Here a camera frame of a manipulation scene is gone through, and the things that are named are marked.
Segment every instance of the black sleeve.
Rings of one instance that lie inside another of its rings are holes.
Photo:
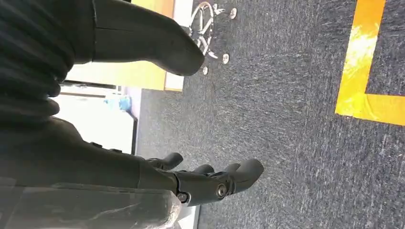
[[[39,122],[58,113],[48,97],[59,94],[75,62],[91,60],[94,23],[90,0],[0,0],[2,121]]]

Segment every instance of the prosthetic hand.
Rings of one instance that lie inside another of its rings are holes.
[[[59,107],[48,97],[74,63],[147,60],[178,75],[197,72],[204,57],[172,19],[121,0],[1,0],[0,15],[0,181],[169,190],[192,206],[244,191],[262,174],[254,159],[217,173],[208,165],[169,171],[180,155],[145,160],[103,149],[51,117]],[[0,228],[18,189],[11,196]]]

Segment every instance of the yellow floor marking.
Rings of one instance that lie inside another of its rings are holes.
[[[357,0],[335,112],[405,125],[405,96],[366,94],[385,0]]]

